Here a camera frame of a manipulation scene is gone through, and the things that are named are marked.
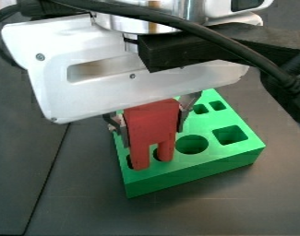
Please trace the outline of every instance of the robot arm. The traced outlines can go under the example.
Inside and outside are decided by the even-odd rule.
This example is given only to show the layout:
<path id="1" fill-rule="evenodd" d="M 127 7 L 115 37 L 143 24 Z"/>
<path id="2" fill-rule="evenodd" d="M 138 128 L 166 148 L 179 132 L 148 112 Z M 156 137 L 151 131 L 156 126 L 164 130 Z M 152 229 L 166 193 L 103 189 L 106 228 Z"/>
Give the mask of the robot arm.
<path id="1" fill-rule="evenodd" d="M 261 20 L 247 12 L 267 7 L 271 2 L 226 0 L 218 5 L 214 0 L 88 3 L 20 0 L 21 12 L 31 17 L 92 12 L 89 15 L 7 25 L 3 29 L 5 45 L 15 61 L 28 71 L 47 119 L 63 124 L 237 82 L 246 66 L 223 61 L 171 69 L 163 65 L 155 73 L 148 73 L 146 59 L 140 60 L 136 54 L 136 35 L 178 30 L 213 42 L 255 65 L 290 94 L 291 106 L 298 111 L 297 74 L 289 76 L 245 46 L 187 21 L 194 20 L 207 26 L 229 22 L 257 25 Z"/>

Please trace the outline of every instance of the gray background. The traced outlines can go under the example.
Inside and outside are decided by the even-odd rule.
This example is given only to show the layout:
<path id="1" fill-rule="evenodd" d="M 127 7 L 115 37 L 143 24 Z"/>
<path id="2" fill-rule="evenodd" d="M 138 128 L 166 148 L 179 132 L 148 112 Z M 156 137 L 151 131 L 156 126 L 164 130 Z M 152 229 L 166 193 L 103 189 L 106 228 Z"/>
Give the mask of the gray background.
<path id="1" fill-rule="evenodd" d="M 300 0 L 277 0 L 261 16 L 266 26 L 300 30 Z M 40 117 L 25 75 L 0 68 L 0 164 L 20 163 L 15 175 L 0 172 L 0 206 L 8 202 L 11 209 L 0 211 L 3 231 L 17 233 L 31 216 L 25 235 L 300 234 L 300 125 L 265 92 L 255 69 L 218 89 L 266 144 L 255 163 L 126 199 L 100 117 L 71 124 L 57 149 L 65 126 Z"/>

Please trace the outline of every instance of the dark table surface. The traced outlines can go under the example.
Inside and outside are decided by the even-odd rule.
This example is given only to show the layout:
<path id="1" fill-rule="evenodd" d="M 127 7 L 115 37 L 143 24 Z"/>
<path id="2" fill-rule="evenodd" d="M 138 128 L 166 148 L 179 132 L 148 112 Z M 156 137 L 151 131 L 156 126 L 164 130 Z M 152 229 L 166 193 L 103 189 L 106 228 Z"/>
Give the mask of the dark table surface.
<path id="1" fill-rule="evenodd" d="M 277 0 L 259 14 L 266 26 L 300 30 L 298 0 Z M 7 71 L 0 73 L 9 85 L 13 82 L 8 76 Z M 17 81 L 29 86 L 24 78 Z M 53 158 L 55 165 L 47 183 L 44 177 L 37 179 L 44 188 L 39 202 L 33 201 L 33 214 L 28 214 L 25 235 L 300 234 L 300 125 L 265 92 L 257 69 L 251 68 L 238 83 L 218 92 L 266 144 L 255 163 L 134 199 L 124 197 L 114 141 L 102 118 L 72 123 L 67 131 L 65 126 L 29 119 L 48 132 L 41 138 L 49 148 L 32 141 L 36 132 L 24 134 L 32 147 L 24 157 L 40 157 L 41 161 L 47 158 L 45 173 Z M 5 102 L 12 94 L 4 96 Z M 7 108 L 0 106 L 0 110 L 12 110 L 16 103 Z M 39 117 L 37 107 L 25 111 Z M 12 120 L 13 117 L 1 120 L 5 134 L 12 132 Z M 15 127 L 16 132 L 35 130 L 23 120 Z M 3 152 L 4 148 L 16 152 L 9 143 L 12 136 L 1 140 Z M 13 209 L 19 204 L 23 208 L 21 199 L 27 201 L 31 195 L 27 187 L 19 191 L 23 197 L 16 202 L 9 200 Z M 1 222 L 0 227 L 9 227 Z"/>

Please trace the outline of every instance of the circular hole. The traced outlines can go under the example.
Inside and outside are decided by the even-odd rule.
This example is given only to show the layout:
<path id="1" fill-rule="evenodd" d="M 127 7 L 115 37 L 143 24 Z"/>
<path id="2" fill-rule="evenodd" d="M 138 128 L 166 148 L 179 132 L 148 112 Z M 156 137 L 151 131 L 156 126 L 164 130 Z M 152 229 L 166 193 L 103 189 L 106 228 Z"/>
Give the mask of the circular hole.
<path id="1" fill-rule="evenodd" d="M 126 156 L 126 163 L 127 163 L 128 168 L 132 170 L 132 169 L 134 169 L 134 166 L 132 166 L 130 154 Z"/>
<path id="2" fill-rule="evenodd" d="M 202 136 L 183 136 L 175 142 L 175 149 L 186 155 L 202 152 L 209 146 L 209 142 Z"/>
<path id="3" fill-rule="evenodd" d="M 156 155 L 156 148 L 152 150 L 152 157 L 154 157 L 155 160 L 160 161 L 160 160 L 158 159 L 158 155 Z"/>

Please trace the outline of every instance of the red object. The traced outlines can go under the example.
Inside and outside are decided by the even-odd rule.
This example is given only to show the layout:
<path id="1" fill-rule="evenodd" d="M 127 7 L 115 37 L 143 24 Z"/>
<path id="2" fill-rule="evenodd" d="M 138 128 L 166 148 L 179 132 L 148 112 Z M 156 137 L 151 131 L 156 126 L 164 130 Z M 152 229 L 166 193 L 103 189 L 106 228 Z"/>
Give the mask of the red object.
<path id="1" fill-rule="evenodd" d="M 172 99 L 124 110 L 134 170 L 150 166 L 151 144 L 158 144 L 156 156 L 160 161 L 172 159 L 178 112 L 179 103 Z"/>

